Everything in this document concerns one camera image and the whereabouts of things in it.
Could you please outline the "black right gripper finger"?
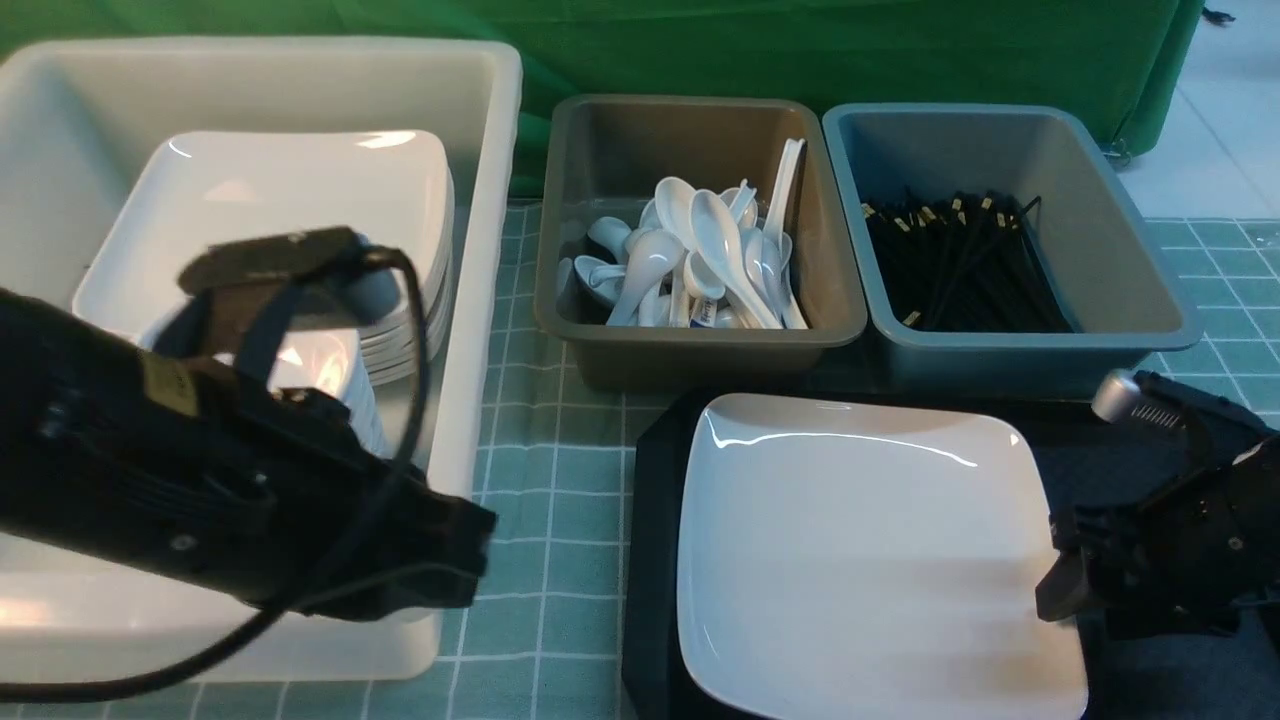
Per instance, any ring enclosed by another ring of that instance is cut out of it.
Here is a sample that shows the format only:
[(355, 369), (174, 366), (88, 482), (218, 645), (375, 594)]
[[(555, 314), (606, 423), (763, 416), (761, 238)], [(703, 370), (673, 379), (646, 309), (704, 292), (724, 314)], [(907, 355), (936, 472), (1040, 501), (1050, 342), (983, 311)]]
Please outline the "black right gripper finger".
[(1041, 621), (1061, 623), (1093, 609), (1088, 564), (1078, 551), (1059, 553), (1036, 585), (1036, 612)]

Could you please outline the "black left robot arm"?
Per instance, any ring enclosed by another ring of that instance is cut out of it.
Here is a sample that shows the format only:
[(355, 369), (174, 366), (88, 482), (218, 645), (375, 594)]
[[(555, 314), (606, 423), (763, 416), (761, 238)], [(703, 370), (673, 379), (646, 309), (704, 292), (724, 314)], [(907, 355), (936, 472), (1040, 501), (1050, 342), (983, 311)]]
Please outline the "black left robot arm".
[(471, 605), (497, 515), (367, 451), (333, 396), (268, 387), (285, 332), (375, 322), (406, 264), (344, 225), (220, 243), (152, 348), (4, 291), (3, 532), (256, 609)]

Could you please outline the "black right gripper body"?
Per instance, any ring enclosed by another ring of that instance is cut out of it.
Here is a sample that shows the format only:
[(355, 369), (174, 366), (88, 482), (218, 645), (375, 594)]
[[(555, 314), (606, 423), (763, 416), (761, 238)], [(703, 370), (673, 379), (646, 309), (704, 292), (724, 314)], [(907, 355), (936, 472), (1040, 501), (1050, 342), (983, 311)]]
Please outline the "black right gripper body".
[(1051, 516), (1057, 553), (1088, 564), (1094, 605), (1075, 618), (1100, 612), (1117, 641), (1235, 635), (1245, 598), (1267, 603), (1277, 585), (1277, 432), (1155, 372), (1110, 372), (1091, 407), (1114, 425), (1172, 433), (1187, 465), (1135, 502)]

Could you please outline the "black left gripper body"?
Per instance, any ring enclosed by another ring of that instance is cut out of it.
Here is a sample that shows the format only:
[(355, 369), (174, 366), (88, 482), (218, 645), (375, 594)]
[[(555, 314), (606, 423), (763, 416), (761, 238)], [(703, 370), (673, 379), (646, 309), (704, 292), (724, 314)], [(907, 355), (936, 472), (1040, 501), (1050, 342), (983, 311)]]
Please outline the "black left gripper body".
[[(413, 465), (428, 400), (424, 300), (410, 256), (351, 228), (214, 245), (178, 283), (180, 310), (152, 357), (191, 373), (198, 402), (166, 434), (150, 506), (189, 536), (183, 578), (278, 618), (376, 621), (470, 606), (497, 515), (430, 487)], [(410, 414), (394, 456), (360, 443), (342, 401), (268, 379), (297, 328), (412, 320)]]

